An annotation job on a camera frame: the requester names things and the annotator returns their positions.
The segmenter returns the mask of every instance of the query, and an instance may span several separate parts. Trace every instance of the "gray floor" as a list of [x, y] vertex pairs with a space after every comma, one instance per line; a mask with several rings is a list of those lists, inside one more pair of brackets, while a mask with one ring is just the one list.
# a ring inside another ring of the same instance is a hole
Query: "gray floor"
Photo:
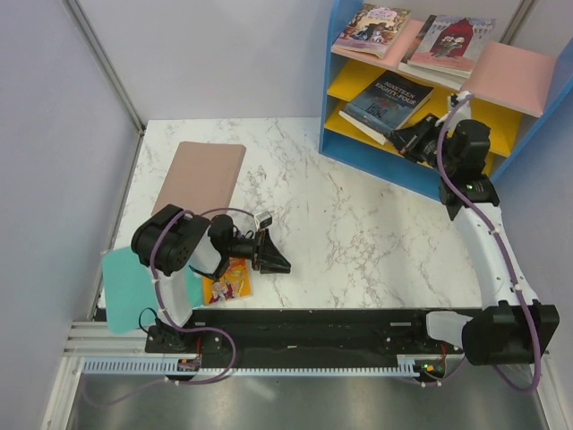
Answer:
[[[91, 398], [106, 401], [157, 376], [83, 378]], [[491, 368], [470, 365], [444, 386], [425, 389], [364, 377], [234, 377], [198, 387], [161, 384], [111, 408], [76, 400], [72, 417], [78, 421], [69, 428], [81, 430], [548, 428], [536, 394], [512, 391]]]

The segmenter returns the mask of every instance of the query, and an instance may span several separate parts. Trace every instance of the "book title text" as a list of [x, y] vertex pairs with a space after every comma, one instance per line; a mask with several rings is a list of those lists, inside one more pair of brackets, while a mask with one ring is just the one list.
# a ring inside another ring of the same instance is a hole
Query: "book title text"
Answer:
[[404, 90], [396, 85], [393, 85], [390, 82], [376, 82], [376, 88], [381, 89], [382, 91], [388, 93], [390, 96], [394, 97], [395, 99], [403, 100], [408, 105], [415, 105], [415, 95], [411, 92]]

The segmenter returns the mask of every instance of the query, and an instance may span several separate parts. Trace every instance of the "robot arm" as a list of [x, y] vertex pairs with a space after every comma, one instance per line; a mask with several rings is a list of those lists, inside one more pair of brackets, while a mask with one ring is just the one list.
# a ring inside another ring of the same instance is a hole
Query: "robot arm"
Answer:
[[[450, 109], [468, 95], [465, 92], [451, 96]], [[494, 232], [474, 209], [450, 190], [443, 178], [440, 200], [466, 242], [479, 281], [483, 310], [475, 318], [452, 311], [430, 312], [426, 317], [428, 335], [461, 347], [473, 365], [533, 363], [533, 341], [516, 288], [521, 290], [533, 316], [541, 353], [559, 324], [559, 314], [554, 305], [541, 305], [517, 264], [501, 220], [500, 199], [492, 182], [482, 174], [490, 149], [490, 129], [470, 118], [469, 104], [456, 109], [450, 121], [454, 132], [446, 138], [442, 151], [444, 170], [454, 186], [492, 221]], [[392, 131], [386, 137], [406, 159], [425, 161], [439, 170], [438, 137], [444, 119], [428, 115], [419, 123]], [[505, 244], [507, 256], [502, 254], [493, 233]], [[516, 272], [515, 286], [506, 259]]]
[[[132, 238], [133, 252], [139, 256], [140, 263], [149, 268], [160, 235], [173, 218], [180, 217], [163, 237], [154, 261], [158, 274], [158, 279], [154, 279], [158, 283], [154, 283], [177, 325], [183, 326], [192, 315], [186, 266], [211, 280], [219, 280], [225, 274], [230, 258], [250, 260], [252, 268], [261, 273], [290, 273], [290, 262], [270, 240], [268, 227], [272, 217], [268, 212], [255, 215], [257, 231], [252, 236], [243, 236], [228, 215], [217, 215], [213, 219], [200, 215], [181, 217], [183, 211], [168, 204], [141, 225]], [[169, 323], [162, 312], [159, 318]]]

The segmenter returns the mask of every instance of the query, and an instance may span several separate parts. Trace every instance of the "book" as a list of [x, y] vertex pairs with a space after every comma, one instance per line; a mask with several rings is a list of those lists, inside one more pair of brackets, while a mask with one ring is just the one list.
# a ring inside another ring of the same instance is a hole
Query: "book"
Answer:
[[494, 27], [494, 19], [438, 15], [408, 64], [468, 78]]
[[386, 71], [340, 110], [349, 123], [384, 144], [384, 134], [406, 123], [432, 95], [433, 87]]
[[444, 87], [451, 88], [452, 90], [461, 90], [462, 85], [466, 82], [466, 78], [461, 76], [456, 76], [453, 74], [438, 72], [437, 70], [426, 69], [424, 67], [419, 67], [416, 65], [411, 65], [408, 61], [412, 58], [414, 52], [418, 49], [422, 43], [423, 38], [428, 33], [428, 30], [432, 26], [433, 22], [436, 20], [436, 15], [430, 15], [430, 17], [423, 24], [422, 29], [418, 32], [414, 41], [406, 51], [406, 54], [400, 61], [398, 65], [398, 70], [415, 76], [416, 78], [424, 79], [426, 81], [436, 82]]
[[203, 278], [205, 305], [251, 295], [249, 268], [245, 259], [231, 258], [229, 267], [218, 281]]
[[240, 144], [180, 142], [151, 214], [168, 204], [195, 213], [227, 207], [246, 151]]
[[382, 58], [409, 18], [408, 9], [363, 4], [334, 44]]

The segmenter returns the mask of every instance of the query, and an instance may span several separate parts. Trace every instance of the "teal cloth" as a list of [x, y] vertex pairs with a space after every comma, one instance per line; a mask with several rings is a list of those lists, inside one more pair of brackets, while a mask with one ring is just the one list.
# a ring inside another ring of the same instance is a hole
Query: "teal cloth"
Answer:
[[[158, 300], [151, 283], [151, 275], [130, 247], [115, 249], [104, 256], [102, 262], [104, 288], [106, 289], [107, 326], [115, 334], [139, 328], [140, 313], [146, 307], [158, 310]], [[191, 269], [185, 269], [187, 295], [193, 308], [204, 305], [202, 279]], [[154, 316], [146, 311], [141, 324], [153, 324]]]

